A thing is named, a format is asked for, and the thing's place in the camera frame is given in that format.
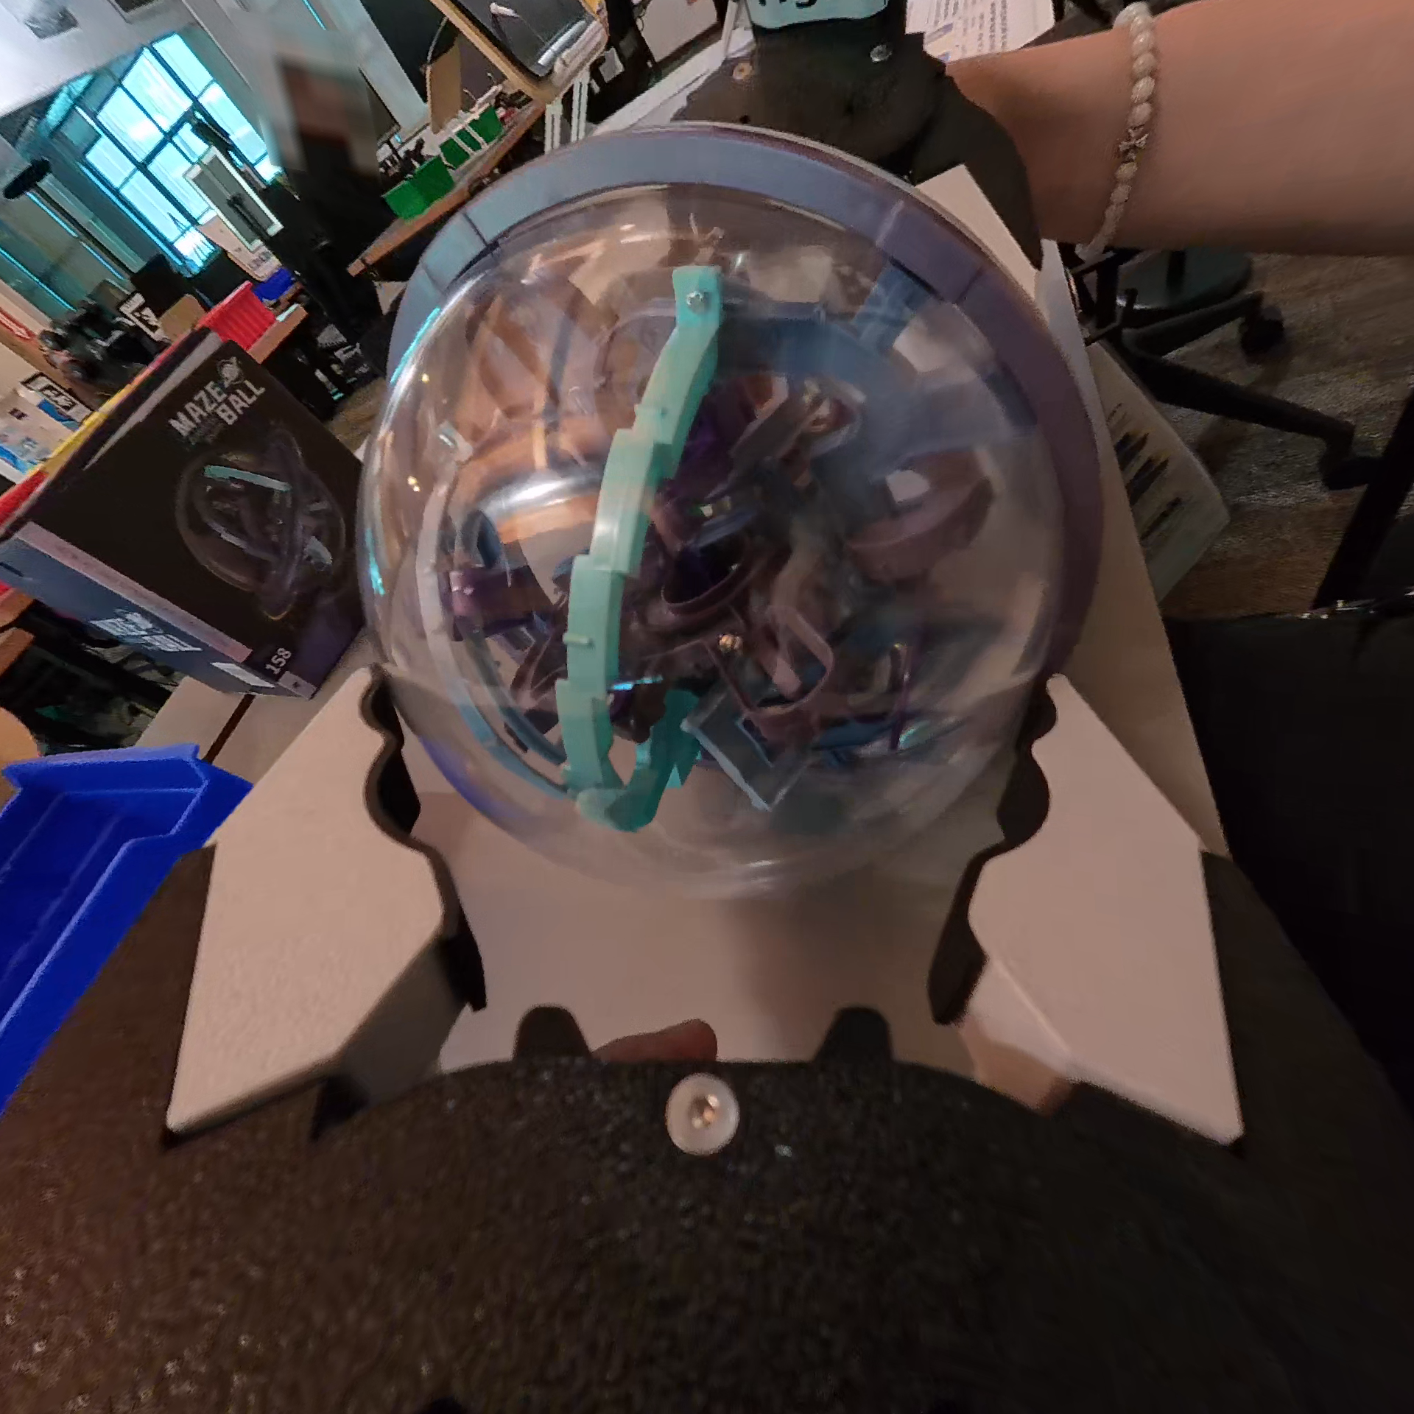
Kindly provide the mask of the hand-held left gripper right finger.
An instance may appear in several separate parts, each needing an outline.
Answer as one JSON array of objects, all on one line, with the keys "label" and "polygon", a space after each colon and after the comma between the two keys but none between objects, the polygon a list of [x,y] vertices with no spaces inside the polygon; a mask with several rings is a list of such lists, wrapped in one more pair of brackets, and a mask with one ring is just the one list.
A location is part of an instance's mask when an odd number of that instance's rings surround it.
[{"label": "hand-held left gripper right finger", "polygon": [[1027,1108],[1077,1086],[1244,1135],[1197,833],[1064,677],[1027,756],[1033,832],[966,901],[983,965],[956,1032],[973,1079]]}]

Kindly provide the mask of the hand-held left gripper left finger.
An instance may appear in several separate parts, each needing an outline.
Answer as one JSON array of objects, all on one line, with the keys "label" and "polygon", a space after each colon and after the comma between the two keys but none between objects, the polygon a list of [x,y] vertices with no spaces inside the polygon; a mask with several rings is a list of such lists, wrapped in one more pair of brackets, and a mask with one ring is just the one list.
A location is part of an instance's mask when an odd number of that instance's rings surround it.
[{"label": "hand-held left gripper left finger", "polygon": [[431,1079],[483,958],[385,673],[364,667],[215,833],[165,1125],[187,1140],[315,1091],[315,1128]]}]

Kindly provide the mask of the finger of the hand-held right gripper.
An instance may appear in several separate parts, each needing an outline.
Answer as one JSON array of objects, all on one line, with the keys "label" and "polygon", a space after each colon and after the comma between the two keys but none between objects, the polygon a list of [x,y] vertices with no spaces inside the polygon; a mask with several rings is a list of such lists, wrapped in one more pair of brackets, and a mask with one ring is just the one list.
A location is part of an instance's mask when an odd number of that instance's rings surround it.
[{"label": "finger of the hand-held right gripper", "polygon": [[1007,222],[964,165],[939,172],[914,189],[938,207],[988,258],[1007,273],[1030,301],[1037,298],[1039,266],[1025,254]]}]

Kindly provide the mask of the transparent maze ball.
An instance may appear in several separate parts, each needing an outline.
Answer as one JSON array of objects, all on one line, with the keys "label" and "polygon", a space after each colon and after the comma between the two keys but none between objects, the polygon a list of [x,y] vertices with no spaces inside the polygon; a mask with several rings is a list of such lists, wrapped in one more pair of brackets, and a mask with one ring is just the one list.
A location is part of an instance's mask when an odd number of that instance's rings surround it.
[{"label": "transparent maze ball", "polygon": [[547,153],[434,239],[392,362],[370,630],[451,788],[562,867],[751,896],[882,855],[1081,633],[1077,374],[986,251],[830,147]]}]

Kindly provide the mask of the person's right forearm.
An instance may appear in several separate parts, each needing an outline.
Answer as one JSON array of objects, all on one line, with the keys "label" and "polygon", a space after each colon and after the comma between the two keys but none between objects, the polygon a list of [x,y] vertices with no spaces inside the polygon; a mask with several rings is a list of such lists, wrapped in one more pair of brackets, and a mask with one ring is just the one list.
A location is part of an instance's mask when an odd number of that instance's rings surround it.
[{"label": "person's right forearm", "polygon": [[1411,256],[1412,8],[1188,3],[948,74],[1076,246]]}]

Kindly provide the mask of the dark maze ball box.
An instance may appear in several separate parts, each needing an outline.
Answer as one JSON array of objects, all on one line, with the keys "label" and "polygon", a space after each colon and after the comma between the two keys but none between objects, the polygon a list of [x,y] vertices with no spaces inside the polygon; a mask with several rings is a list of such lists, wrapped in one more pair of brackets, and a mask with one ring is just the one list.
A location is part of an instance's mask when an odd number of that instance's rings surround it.
[{"label": "dark maze ball box", "polygon": [[3,515],[3,584],[219,692],[310,700],[360,636],[360,460],[210,328]]}]

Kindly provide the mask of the person's left hand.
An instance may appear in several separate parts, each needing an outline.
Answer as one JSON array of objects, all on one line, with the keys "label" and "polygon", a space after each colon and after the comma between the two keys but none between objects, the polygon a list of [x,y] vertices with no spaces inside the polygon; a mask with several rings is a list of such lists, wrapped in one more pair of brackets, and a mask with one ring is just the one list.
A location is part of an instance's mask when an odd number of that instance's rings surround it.
[{"label": "person's left hand", "polygon": [[710,1024],[685,1018],[653,1032],[618,1037],[592,1050],[592,1057],[614,1066],[709,1066],[719,1056]]}]

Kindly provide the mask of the blue plastic bin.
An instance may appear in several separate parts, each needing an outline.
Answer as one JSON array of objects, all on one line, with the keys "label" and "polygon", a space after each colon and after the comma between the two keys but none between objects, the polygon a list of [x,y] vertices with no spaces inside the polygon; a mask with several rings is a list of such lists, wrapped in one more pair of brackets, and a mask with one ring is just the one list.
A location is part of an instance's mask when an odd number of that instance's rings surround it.
[{"label": "blue plastic bin", "polygon": [[252,785],[195,746],[52,754],[3,771],[2,1104],[173,865]]}]

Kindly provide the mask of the printed instruction paper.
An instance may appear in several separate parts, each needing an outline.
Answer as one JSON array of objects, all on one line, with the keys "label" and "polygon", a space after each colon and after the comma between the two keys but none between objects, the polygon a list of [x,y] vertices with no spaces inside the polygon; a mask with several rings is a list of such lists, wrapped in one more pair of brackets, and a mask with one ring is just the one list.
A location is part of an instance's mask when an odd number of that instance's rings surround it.
[{"label": "printed instruction paper", "polygon": [[1126,367],[1104,343],[1091,343],[1087,354],[1146,571],[1163,601],[1227,529],[1229,510],[1209,470]]}]

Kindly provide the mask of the green bin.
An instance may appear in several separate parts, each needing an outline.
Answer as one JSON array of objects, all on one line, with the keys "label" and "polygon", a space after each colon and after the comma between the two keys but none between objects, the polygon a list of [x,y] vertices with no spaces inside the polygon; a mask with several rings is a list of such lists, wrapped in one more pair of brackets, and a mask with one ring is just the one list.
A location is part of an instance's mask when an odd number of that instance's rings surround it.
[{"label": "green bin", "polygon": [[454,190],[454,175],[441,155],[417,165],[411,175],[384,192],[382,200],[397,219],[412,221]]}]

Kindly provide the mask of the black table leg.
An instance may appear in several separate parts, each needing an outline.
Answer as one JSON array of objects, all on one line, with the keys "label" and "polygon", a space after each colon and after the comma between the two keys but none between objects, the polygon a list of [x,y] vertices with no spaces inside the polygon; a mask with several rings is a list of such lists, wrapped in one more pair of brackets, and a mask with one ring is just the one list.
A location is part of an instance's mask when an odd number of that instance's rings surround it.
[{"label": "black table leg", "polygon": [[1313,609],[1357,598],[1412,487],[1412,397],[1407,397],[1382,453],[1372,460],[1363,493],[1313,598]]}]

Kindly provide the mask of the red bin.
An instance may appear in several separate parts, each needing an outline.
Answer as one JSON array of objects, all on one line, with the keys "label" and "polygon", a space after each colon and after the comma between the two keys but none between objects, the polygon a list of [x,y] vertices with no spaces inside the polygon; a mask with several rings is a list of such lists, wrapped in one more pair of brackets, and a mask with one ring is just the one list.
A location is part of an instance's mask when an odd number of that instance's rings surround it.
[{"label": "red bin", "polygon": [[244,281],[229,296],[205,310],[195,328],[214,332],[220,340],[244,352],[254,352],[259,340],[276,325],[276,313],[257,296],[254,285]]}]

